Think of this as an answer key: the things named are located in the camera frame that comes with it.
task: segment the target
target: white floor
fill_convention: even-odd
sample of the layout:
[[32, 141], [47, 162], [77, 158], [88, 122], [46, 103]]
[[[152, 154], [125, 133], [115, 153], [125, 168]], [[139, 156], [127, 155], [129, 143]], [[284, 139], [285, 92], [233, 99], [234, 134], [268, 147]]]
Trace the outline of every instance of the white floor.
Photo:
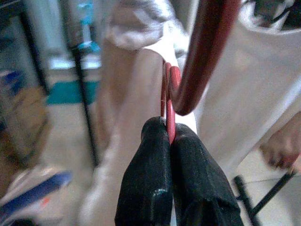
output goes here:
[[[97, 73], [90, 79], [97, 78]], [[70, 77], [52, 77], [53, 84]], [[87, 129], [81, 104], [52, 105], [48, 107], [53, 128], [49, 136], [42, 161], [60, 165], [73, 171], [73, 182], [68, 187], [65, 220], [61, 226], [76, 226], [82, 198], [89, 189], [93, 167], [87, 138]], [[284, 172], [265, 167], [259, 152], [250, 153], [238, 168], [243, 175], [248, 192], [257, 203], [277, 182]], [[263, 226], [301, 226], [301, 177], [294, 177], [274, 199], [259, 213]], [[242, 208], [245, 226], [250, 226], [246, 212]]]

